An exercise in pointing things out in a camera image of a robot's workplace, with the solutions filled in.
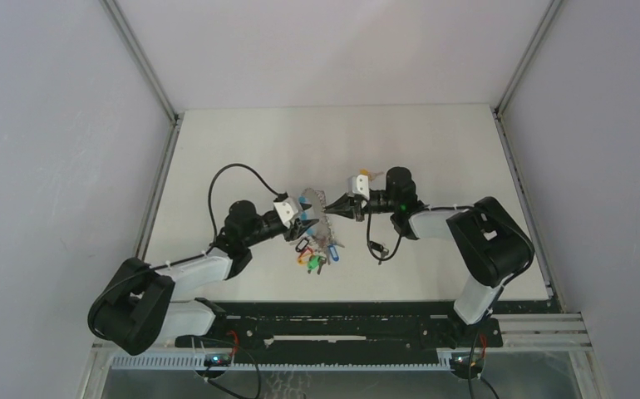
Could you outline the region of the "red tagged key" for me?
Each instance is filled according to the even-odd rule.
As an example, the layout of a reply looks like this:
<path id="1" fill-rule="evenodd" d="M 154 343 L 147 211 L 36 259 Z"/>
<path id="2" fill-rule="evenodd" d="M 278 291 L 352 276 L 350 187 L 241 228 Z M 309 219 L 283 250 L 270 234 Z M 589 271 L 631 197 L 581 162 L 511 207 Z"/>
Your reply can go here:
<path id="1" fill-rule="evenodd" d="M 302 252 L 298 254 L 298 257 L 314 255 L 314 251 L 312 248 L 305 248 Z"/>

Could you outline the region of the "blue tagged key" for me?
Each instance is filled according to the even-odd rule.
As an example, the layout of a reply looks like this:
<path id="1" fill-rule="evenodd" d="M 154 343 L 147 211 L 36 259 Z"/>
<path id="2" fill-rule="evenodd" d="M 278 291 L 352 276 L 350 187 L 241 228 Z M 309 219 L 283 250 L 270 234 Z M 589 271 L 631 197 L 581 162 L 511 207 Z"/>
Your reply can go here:
<path id="1" fill-rule="evenodd" d="M 337 251 L 336 245 L 328 245 L 326 248 L 326 254 L 329 262 L 336 263 L 340 260 L 339 252 Z"/>

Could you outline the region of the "green tagged key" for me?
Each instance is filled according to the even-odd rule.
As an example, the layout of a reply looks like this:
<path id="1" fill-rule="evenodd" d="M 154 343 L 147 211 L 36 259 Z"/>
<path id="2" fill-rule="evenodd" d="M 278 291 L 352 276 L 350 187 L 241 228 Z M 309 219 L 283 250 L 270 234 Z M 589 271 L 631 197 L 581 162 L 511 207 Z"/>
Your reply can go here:
<path id="1" fill-rule="evenodd" d="M 326 263 L 327 259 L 324 256 L 313 255 L 306 263 L 308 273 L 320 274 Z"/>

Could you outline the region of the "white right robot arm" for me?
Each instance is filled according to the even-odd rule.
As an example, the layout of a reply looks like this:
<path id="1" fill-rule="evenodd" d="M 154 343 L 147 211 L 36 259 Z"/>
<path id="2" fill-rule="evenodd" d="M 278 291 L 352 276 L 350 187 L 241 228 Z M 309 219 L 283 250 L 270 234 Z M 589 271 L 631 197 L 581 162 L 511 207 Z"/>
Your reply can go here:
<path id="1" fill-rule="evenodd" d="M 492 196 L 467 205 L 425 204 L 406 167 L 390 168 L 382 190 L 371 189 L 366 174 L 351 177 L 348 185 L 347 193 L 324 206 L 325 214 L 356 221 L 389 214 L 399 240 L 450 234 L 470 276 L 453 304 L 448 334 L 457 345 L 471 345 L 505 287 L 533 264 L 535 249 L 527 234 Z"/>

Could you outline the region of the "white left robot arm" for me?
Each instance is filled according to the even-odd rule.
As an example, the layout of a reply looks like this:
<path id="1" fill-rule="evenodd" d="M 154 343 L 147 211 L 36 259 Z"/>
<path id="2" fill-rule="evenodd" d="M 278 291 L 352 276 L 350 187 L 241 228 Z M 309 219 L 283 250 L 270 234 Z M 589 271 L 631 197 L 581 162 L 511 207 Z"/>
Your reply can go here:
<path id="1" fill-rule="evenodd" d="M 258 214 L 255 205 L 240 200 L 229 208 L 224 226 L 201 254 L 152 266 L 138 258 L 125 260 L 91 305 L 87 325 L 98 338 L 135 356 L 152 345 L 181 336 L 196 336 L 209 347 L 228 333 L 219 318 L 223 310 L 208 299 L 186 295 L 209 283 L 240 274 L 251 262 L 251 248 L 281 236 L 300 239 L 316 219 L 302 217 L 310 204 L 278 197 L 273 209 Z"/>

